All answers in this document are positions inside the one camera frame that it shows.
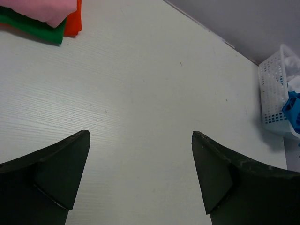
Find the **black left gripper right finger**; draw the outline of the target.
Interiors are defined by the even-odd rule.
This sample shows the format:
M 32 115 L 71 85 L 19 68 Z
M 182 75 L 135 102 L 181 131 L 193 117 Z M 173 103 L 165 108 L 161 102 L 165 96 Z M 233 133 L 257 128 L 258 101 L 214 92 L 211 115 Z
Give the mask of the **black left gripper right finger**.
M 212 224 L 299 224 L 298 172 L 251 159 L 198 131 L 192 135 L 192 152 Z

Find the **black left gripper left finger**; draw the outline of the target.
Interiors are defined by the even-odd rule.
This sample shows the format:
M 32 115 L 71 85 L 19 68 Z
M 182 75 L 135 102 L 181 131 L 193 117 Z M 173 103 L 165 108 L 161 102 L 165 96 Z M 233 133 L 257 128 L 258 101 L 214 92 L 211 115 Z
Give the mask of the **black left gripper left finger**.
M 0 165 L 2 225 L 63 225 L 73 209 L 90 148 L 81 130 Z

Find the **blue t-shirt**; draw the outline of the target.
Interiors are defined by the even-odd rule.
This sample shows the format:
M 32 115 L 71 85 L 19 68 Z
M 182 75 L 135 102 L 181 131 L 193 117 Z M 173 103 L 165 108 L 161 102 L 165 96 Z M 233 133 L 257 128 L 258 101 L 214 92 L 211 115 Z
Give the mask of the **blue t-shirt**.
M 296 133 L 300 133 L 300 94 L 295 91 L 288 93 L 289 98 L 282 112 Z

